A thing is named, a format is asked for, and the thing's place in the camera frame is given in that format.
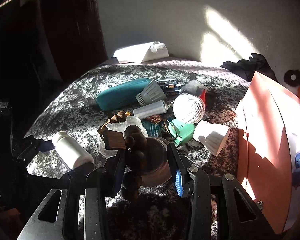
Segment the mint green tape measure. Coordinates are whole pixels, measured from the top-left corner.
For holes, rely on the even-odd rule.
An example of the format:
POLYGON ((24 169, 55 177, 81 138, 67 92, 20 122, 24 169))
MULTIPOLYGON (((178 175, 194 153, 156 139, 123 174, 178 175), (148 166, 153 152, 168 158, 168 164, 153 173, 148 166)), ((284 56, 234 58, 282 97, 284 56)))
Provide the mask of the mint green tape measure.
POLYGON ((173 119, 168 124, 169 133, 173 139, 175 146, 182 146, 193 138, 195 125, 186 124, 178 119, 173 119))

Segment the white pill bottle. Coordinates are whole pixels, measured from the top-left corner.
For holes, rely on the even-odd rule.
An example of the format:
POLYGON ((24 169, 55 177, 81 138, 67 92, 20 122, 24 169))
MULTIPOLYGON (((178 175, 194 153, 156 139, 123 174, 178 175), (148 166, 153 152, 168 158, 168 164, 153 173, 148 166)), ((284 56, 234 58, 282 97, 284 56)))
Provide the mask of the white pill bottle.
POLYGON ((52 143, 62 162, 71 170, 85 163, 94 163, 93 156, 66 132, 54 134, 52 143))

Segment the white tube led bulb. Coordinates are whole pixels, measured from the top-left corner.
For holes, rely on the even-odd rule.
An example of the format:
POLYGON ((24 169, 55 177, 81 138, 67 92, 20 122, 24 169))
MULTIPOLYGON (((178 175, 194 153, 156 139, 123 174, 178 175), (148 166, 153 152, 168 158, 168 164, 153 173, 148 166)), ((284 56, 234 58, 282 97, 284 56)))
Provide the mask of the white tube led bulb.
POLYGON ((168 112, 168 109, 173 106, 174 101, 160 100, 149 105, 142 106, 133 110, 133 115, 140 120, 149 118, 154 115, 161 115, 168 112))

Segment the blue toy figure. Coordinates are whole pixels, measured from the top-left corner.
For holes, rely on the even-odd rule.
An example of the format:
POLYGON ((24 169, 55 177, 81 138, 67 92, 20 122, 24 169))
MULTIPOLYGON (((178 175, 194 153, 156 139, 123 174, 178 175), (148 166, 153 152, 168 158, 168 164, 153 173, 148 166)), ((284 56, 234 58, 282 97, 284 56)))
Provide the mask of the blue toy figure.
POLYGON ((295 170, 292 173, 292 187, 297 189, 300 186, 300 152, 295 156, 295 170))

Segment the blue card package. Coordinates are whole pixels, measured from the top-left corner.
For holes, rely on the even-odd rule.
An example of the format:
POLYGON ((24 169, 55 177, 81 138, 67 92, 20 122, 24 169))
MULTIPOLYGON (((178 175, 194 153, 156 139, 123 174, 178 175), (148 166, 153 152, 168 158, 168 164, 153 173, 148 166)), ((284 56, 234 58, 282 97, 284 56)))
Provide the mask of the blue card package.
POLYGON ((153 123, 147 119, 141 120, 143 127, 146 129, 149 137, 169 137, 169 132, 165 127, 165 123, 160 121, 159 123, 153 123))

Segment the white ribbed lamp shade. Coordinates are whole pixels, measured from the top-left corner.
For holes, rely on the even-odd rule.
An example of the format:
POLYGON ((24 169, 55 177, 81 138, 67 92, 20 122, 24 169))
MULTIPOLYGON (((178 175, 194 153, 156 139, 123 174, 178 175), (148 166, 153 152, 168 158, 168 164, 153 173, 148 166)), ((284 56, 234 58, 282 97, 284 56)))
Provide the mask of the white ribbed lamp shade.
POLYGON ((197 124, 193 138, 203 144, 212 155, 217 156, 223 149, 229 134, 230 127, 202 120, 197 124))

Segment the teal glasses case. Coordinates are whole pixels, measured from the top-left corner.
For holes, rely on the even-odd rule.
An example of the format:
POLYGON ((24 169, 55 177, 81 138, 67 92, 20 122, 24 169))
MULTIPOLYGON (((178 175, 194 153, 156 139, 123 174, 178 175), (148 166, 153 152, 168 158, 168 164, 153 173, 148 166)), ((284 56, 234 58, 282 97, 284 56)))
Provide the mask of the teal glasses case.
POLYGON ((104 111, 121 109, 137 102, 135 96, 150 82, 149 78, 139 78, 108 88, 98 94, 96 103, 104 111))

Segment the red plastic cone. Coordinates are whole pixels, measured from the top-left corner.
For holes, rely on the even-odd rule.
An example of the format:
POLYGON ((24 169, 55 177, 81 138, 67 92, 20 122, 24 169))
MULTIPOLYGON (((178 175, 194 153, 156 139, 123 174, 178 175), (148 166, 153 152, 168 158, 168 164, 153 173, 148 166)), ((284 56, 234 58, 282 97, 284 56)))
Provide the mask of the red plastic cone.
POLYGON ((207 90, 203 90, 201 95, 199 96, 202 99, 204 105, 206 105, 206 93, 207 93, 207 90))

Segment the black battery pack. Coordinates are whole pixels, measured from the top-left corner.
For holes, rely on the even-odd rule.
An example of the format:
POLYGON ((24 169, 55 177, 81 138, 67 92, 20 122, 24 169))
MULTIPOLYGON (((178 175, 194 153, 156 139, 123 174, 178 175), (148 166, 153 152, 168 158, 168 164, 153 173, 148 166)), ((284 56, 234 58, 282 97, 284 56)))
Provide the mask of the black battery pack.
POLYGON ((181 91, 181 84, 175 79, 161 79, 157 83, 166 96, 179 95, 181 91))

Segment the clear screw box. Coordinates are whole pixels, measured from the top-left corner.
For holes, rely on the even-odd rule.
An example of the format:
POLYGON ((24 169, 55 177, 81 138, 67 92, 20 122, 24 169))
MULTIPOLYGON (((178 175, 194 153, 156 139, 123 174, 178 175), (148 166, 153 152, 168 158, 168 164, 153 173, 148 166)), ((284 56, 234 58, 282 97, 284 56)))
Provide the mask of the clear screw box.
POLYGON ((190 81, 180 90, 181 93, 187 93, 197 97, 200 97, 204 91, 208 91, 208 88, 197 80, 190 81))

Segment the pink storage box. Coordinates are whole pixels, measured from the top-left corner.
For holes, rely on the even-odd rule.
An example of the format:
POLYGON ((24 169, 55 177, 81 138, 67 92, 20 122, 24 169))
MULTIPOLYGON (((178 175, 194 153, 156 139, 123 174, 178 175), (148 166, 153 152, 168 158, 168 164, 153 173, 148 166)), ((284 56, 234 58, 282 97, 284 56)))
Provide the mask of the pink storage box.
POLYGON ((237 109, 237 179, 275 233, 291 228, 300 215, 300 186, 292 187, 300 152, 300 99, 256 72, 237 109))

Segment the black cloth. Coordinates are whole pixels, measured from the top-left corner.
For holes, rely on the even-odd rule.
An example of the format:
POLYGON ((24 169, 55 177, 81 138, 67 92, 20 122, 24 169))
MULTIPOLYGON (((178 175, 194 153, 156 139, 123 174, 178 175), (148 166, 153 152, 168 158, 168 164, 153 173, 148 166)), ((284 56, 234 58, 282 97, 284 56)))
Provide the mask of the black cloth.
POLYGON ((261 54, 252 53, 249 60, 241 59, 238 62, 226 61, 221 67, 249 82, 252 81, 255 72, 259 72, 278 82, 274 71, 271 69, 266 58, 261 54))

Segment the panda plush toy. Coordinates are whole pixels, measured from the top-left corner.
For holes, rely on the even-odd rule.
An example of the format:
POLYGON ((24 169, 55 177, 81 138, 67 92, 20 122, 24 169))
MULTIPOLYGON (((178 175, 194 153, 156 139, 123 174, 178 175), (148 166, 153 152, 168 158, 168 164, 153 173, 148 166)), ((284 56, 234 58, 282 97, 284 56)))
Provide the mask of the panda plush toy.
POLYGON ((283 85, 300 99, 300 70, 288 70, 284 74, 283 85))

